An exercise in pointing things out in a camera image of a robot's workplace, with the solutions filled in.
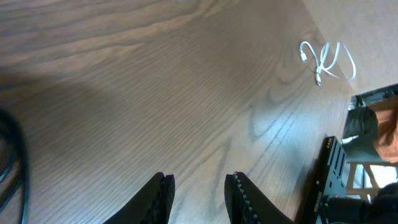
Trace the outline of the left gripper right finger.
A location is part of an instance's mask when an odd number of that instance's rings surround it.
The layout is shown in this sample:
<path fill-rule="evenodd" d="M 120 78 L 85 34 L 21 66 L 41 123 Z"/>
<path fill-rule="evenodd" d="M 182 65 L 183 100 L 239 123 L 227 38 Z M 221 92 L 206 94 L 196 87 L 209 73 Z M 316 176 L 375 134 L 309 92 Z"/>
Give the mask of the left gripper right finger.
<path fill-rule="evenodd" d="M 293 224 L 242 172 L 226 175 L 224 200 L 231 224 Z"/>

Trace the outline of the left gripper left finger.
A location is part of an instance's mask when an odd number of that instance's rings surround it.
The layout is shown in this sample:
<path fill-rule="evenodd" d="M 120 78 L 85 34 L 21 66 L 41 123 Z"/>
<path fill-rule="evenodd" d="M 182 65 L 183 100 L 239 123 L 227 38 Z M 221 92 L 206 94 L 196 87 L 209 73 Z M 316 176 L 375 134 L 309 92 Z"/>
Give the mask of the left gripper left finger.
<path fill-rule="evenodd" d="M 147 183 L 104 224 L 165 224 L 175 197 L 174 175 L 155 173 Z"/>

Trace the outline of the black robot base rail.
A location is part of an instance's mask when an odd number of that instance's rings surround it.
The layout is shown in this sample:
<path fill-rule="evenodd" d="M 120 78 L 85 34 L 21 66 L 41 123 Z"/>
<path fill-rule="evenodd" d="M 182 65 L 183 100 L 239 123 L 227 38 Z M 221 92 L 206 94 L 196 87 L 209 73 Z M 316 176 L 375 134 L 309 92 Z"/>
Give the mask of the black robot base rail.
<path fill-rule="evenodd" d="M 346 153 L 338 139 L 334 136 L 326 137 L 315 165 L 301 178 L 304 186 L 295 223 L 321 223 L 320 210 L 324 197 L 345 197 L 346 187 L 342 180 L 345 162 Z"/>

